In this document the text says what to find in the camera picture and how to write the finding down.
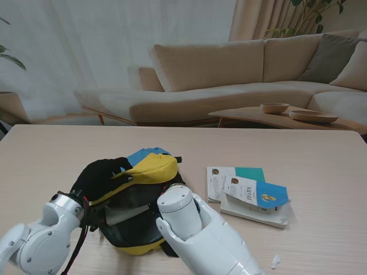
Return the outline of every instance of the wooden tray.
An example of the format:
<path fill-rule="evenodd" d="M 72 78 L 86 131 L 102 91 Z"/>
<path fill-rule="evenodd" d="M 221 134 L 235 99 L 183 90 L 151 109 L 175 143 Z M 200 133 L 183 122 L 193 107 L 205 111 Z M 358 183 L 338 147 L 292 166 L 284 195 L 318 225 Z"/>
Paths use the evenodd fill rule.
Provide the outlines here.
<path fill-rule="evenodd" d="M 338 119 L 338 116 L 316 111 L 290 111 L 289 117 L 295 120 L 313 123 L 331 123 Z"/>

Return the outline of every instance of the booklet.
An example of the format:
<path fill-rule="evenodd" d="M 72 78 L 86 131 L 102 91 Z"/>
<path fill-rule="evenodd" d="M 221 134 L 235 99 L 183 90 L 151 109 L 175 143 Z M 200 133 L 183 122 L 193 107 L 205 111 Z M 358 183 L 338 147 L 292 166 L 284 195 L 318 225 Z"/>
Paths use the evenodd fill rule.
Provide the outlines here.
<path fill-rule="evenodd" d="M 221 199 L 222 213 L 282 229 L 288 225 L 290 200 L 286 187 L 228 176 Z"/>
<path fill-rule="evenodd" d="M 206 169 L 208 202 L 221 202 L 225 179 L 228 175 L 265 182 L 264 172 L 261 168 L 208 167 Z"/>

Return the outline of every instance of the light wood surface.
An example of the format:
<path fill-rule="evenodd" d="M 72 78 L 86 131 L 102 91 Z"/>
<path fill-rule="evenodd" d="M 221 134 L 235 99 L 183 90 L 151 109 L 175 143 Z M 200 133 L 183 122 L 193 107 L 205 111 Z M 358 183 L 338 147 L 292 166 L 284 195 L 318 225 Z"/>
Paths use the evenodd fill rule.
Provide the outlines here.
<path fill-rule="evenodd" d="M 211 119 L 200 119 L 200 120 L 193 120 L 193 121 L 178 121 L 178 122 L 135 122 L 128 119 L 123 119 L 122 117 L 112 116 L 107 113 L 99 112 L 94 109 L 90 109 L 88 107 L 82 107 L 84 110 L 88 110 L 90 112 L 96 113 L 100 119 L 100 122 L 103 123 L 103 117 L 107 117 L 109 119 L 114 119 L 118 121 L 125 122 L 130 125 L 134 126 L 153 126 L 153 127 L 192 127 L 198 125 L 208 125 L 208 124 L 215 124 L 219 122 L 219 118 L 211 118 Z"/>
<path fill-rule="evenodd" d="M 311 129 L 311 130 L 343 130 L 356 131 L 360 135 L 367 135 L 367 127 L 355 121 L 338 118 L 330 124 L 305 123 L 294 120 L 289 117 L 289 111 L 307 110 L 298 107 L 289 106 L 288 109 L 279 115 L 263 113 L 260 107 L 246 107 L 239 109 L 229 109 L 210 113 L 211 116 L 225 118 L 221 121 L 221 125 L 225 124 L 226 119 L 236 119 L 251 121 L 270 125 L 280 129 Z"/>
<path fill-rule="evenodd" d="M 288 188 L 285 230 L 223 214 L 268 275 L 367 270 L 367 145 L 350 131 L 18 125 L 0 142 L 0 235 L 38 219 L 44 203 L 68 191 L 88 163 L 156 146 L 182 156 L 180 172 L 203 198 L 207 166 L 262 167 L 268 182 Z M 72 245 L 78 236 L 76 230 Z M 276 254 L 281 263 L 271 271 Z M 7 265 L 5 275 L 14 274 L 22 273 Z M 140 257 L 118 252 L 96 231 L 70 274 L 191 273 L 160 250 Z"/>

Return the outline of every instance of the black cable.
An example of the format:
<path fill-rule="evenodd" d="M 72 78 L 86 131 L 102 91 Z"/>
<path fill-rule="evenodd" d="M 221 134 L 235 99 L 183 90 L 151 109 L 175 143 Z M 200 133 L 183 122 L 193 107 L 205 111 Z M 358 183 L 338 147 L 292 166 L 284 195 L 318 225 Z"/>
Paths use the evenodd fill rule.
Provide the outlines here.
<path fill-rule="evenodd" d="M 78 239 L 78 243 L 75 246 L 75 249 L 73 251 L 73 254 L 71 255 L 71 258 L 68 262 L 67 267 L 65 268 L 65 270 L 63 272 L 61 272 L 61 275 L 67 275 L 69 272 L 69 269 L 71 268 L 72 264 L 74 263 L 75 258 L 78 256 L 79 251 L 81 246 L 84 243 L 84 240 L 87 236 L 88 233 L 88 211 L 89 211 L 89 204 L 88 201 L 86 199 L 86 197 L 83 197 L 82 199 L 83 201 L 83 209 L 84 209 L 84 215 L 83 218 L 81 219 L 81 232 L 80 232 L 80 236 Z"/>

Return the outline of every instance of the red wire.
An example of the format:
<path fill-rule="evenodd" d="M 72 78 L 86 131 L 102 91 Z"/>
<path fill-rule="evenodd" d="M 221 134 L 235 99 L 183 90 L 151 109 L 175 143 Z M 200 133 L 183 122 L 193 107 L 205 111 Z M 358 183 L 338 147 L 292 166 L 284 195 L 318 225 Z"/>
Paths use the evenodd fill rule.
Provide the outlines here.
<path fill-rule="evenodd" d="M 86 197 L 83 197 L 85 199 L 85 201 L 87 202 L 87 206 L 89 207 L 89 201 Z"/>

